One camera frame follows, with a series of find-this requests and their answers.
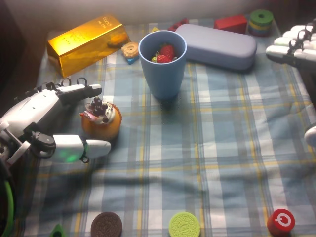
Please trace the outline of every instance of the red toy block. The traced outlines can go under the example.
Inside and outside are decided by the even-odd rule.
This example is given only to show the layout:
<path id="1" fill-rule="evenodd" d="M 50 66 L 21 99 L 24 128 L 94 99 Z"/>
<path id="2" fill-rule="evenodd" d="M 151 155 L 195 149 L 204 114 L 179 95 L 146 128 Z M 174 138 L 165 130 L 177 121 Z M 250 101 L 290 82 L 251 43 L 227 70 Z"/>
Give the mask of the red toy block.
<path id="1" fill-rule="evenodd" d="M 187 18 L 183 18 L 181 21 L 177 22 L 177 23 L 174 23 L 172 26 L 170 26 L 168 28 L 169 31 L 176 31 L 176 29 L 183 25 L 183 24 L 188 24 L 189 23 L 189 20 Z"/>
<path id="2" fill-rule="evenodd" d="M 247 19 L 243 15 L 236 15 L 217 19 L 214 22 L 214 29 L 245 34 Z"/>

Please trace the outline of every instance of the stacked colorful rings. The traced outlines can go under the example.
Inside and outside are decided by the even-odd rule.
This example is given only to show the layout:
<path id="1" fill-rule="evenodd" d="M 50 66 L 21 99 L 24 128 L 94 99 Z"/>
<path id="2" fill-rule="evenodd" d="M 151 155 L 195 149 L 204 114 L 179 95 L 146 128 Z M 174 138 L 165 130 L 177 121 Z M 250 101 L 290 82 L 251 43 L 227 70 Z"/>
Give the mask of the stacked colorful rings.
<path id="1" fill-rule="evenodd" d="M 248 31 L 254 36 L 268 36 L 272 21 L 272 12 L 263 9 L 255 10 L 250 14 Z"/>

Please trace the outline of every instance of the blue cup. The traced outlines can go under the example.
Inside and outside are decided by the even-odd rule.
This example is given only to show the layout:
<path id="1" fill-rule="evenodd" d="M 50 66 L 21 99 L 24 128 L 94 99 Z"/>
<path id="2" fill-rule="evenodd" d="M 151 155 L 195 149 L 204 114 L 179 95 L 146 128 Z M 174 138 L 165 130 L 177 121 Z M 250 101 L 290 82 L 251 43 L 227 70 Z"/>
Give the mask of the blue cup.
<path id="1" fill-rule="evenodd" d="M 170 63 L 153 63 L 151 59 L 162 44 L 174 47 L 178 58 Z M 158 100 L 169 100 L 177 96 L 183 80 L 187 43 L 173 31 L 152 32 L 140 41 L 138 47 L 144 76 L 152 95 Z"/>

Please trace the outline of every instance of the green cable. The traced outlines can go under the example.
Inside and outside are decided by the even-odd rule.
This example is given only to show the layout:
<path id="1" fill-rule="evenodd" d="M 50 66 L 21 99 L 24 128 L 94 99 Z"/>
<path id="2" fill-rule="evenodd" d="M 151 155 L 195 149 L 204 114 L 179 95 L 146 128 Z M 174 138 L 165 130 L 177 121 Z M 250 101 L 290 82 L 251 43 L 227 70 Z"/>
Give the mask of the green cable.
<path id="1" fill-rule="evenodd" d="M 6 226 L 4 232 L 1 237 L 8 237 L 13 227 L 13 212 L 14 212 L 14 204 L 13 204 L 13 195 L 12 189 L 8 181 L 4 182 L 6 194 L 8 197 L 8 217 L 6 221 Z"/>

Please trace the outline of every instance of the checkered fabric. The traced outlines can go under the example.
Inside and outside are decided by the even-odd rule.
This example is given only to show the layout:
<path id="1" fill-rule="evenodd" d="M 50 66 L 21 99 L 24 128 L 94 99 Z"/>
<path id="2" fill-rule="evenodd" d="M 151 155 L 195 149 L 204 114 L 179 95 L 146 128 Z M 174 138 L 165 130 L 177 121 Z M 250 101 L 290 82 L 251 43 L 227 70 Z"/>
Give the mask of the checkered fabric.
<path id="1" fill-rule="evenodd" d="M 213 26 L 213 20 L 191 20 Z M 153 27 L 126 27 L 133 41 Z M 316 236 L 316 154 L 304 142 L 315 111 L 296 69 L 269 61 L 272 36 L 255 38 L 256 63 L 239 74 L 187 62 L 172 106 L 151 95 L 140 61 L 119 51 L 71 76 L 102 85 L 122 112 L 116 145 L 89 164 L 24 160 L 15 236 L 46 237 L 61 224 L 69 237 L 90 236 L 93 219 L 112 211 L 123 237 L 166 237 L 181 211 L 194 214 L 202 237 L 269 236 L 273 210 L 290 210 L 296 236 Z M 42 60 L 39 84 L 61 77 Z M 83 135 L 81 101 L 56 121 L 59 133 Z"/>

